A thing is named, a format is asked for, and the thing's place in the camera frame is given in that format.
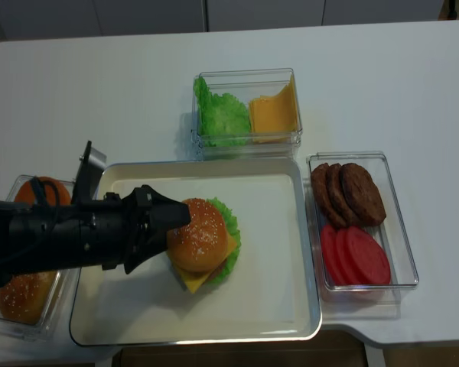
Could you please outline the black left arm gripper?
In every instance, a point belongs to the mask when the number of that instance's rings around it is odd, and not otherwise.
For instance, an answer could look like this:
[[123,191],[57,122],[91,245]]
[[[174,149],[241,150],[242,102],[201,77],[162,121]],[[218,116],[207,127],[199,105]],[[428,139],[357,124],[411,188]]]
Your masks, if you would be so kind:
[[191,222],[190,210],[149,185],[128,196],[107,193],[103,200],[78,203],[80,240],[78,265],[107,270],[123,265],[131,274],[143,262],[167,250],[166,232]]

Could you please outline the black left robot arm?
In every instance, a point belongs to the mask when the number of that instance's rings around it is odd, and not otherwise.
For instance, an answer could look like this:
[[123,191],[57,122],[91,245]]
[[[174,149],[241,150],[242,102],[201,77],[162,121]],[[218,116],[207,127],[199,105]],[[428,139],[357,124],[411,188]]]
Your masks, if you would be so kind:
[[14,276],[99,265],[130,274],[190,223],[187,204],[148,185],[68,206],[0,202],[0,287]]

